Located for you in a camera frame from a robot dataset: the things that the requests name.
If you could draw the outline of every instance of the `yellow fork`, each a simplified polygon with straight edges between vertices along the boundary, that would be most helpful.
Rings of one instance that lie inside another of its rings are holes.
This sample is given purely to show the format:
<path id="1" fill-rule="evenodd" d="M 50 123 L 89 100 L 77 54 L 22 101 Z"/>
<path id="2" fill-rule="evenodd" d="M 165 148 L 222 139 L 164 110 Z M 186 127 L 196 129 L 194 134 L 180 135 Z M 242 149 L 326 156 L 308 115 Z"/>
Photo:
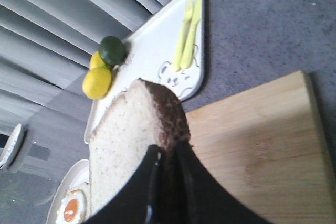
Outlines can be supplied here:
<path id="1" fill-rule="evenodd" d="M 193 7 L 192 0 L 188 0 L 185 4 L 184 18 L 182 22 L 180 35 L 178 37 L 176 51 L 175 51 L 174 60 L 173 60 L 173 70 L 175 72 L 178 72 L 180 70 L 181 56 L 182 56 L 184 43 L 185 43 L 185 34 L 186 34 L 186 29 L 188 27 L 187 24 L 190 22 L 193 16 L 193 9 L 194 7 Z"/>
<path id="2" fill-rule="evenodd" d="M 180 63 L 180 67 L 182 69 L 189 68 L 191 63 L 193 62 L 193 50 L 196 37 L 196 30 L 197 30 L 197 24 L 201 20 L 201 12 L 202 12 L 202 0 L 196 0 L 193 18 L 191 19 L 188 37 L 184 46 L 182 59 Z"/>

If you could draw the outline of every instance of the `white plate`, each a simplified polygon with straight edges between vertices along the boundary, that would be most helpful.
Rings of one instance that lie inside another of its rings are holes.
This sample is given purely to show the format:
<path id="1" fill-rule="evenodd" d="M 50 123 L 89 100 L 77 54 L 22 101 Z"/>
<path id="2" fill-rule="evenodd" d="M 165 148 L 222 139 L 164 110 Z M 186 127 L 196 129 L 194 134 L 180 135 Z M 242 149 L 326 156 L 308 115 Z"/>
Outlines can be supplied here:
<path id="1" fill-rule="evenodd" d="M 51 203 L 46 224 L 55 224 L 57 210 L 67 189 L 78 186 L 83 182 L 90 182 L 89 161 L 87 159 L 82 159 L 75 163 L 64 176 Z"/>
<path id="2" fill-rule="evenodd" d="M 19 123 L 10 134 L 4 149 L 0 155 L 0 169 L 6 169 L 10 165 L 20 149 L 24 130 Z"/>
<path id="3" fill-rule="evenodd" d="M 125 39 L 129 54 L 120 67 L 108 94 L 92 102 L 84 142 L 98 125 L 114 97 L 125 91 L 132 81 L 142 78 L 170 88 L 183 101 L 201 86 L 204 75 L 204 0 L 195 38 L 194 60 L 190 68 L 174 72 L 170 66 L 179 38 L 185 4 L 188 0 L 171 0 L 142 27 Z"/>

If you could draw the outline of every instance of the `green lime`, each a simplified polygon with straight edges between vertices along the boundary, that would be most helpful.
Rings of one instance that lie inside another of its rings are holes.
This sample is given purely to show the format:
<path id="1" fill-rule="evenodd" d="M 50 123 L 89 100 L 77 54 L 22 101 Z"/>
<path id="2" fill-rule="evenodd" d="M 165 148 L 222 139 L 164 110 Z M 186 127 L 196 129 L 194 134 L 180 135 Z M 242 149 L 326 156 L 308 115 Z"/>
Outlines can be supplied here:
<path id="1" fill-rule="evenodd" d="M 126 48 L 119 38 L 108 36 L 101 41 L 99 54 L 106 65 L 119 65 L 126 57 Z"/>

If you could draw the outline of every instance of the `white tray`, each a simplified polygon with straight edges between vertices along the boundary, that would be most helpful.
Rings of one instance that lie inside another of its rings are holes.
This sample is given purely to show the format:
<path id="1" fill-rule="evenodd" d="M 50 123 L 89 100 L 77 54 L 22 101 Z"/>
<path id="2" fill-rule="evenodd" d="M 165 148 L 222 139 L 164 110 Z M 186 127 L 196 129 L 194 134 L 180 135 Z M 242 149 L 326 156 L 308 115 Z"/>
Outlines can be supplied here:
<path id="1" fill-rule="evenodd" d="M 204 0 L 195 38 L 192 66 L 179 72 L 174 72 L 171 67 L 186 2 L 187 0 L 171 0 L 125 39 L 129 55 L 120 67 L 108 94 L 103 99 L 92 102 L 84 134 L 85 143 L 88 144 L 88 137 L 114 97 L 125 91 L 132 81 L 138 78 L 167 86 L 181 101 L 188 99 L 199 89 L 204 75 Z"/>

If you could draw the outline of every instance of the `lime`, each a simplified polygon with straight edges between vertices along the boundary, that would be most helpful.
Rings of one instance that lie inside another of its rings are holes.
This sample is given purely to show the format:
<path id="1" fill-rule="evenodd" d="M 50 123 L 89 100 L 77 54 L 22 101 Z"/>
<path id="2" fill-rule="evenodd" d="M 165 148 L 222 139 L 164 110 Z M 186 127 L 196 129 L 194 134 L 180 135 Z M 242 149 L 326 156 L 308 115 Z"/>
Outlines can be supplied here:
<path id="1" fill-rule="evenodd" d="M 88 98 L 102 98 L 110 88 L 111 72 L 106 67 L 96 67 L 91 69 L 85 76 L 83 81 L 83 91 Z"/>
<path id="2" fill-rule="evenodd" d="M 101 41 L 99 54 L 106 65 L 119 65 L 126 57 L 126 48 L 119 38 L 108 36 Z"/>
<path id="3" fill-rule="evenodd" d="M 105 63 L 100 58 L 99 52 L 95 52 L 91 59 L 90 59 L 90 69 L 96 68 L 96 67 L 103 67 L 105 66 Z"/>

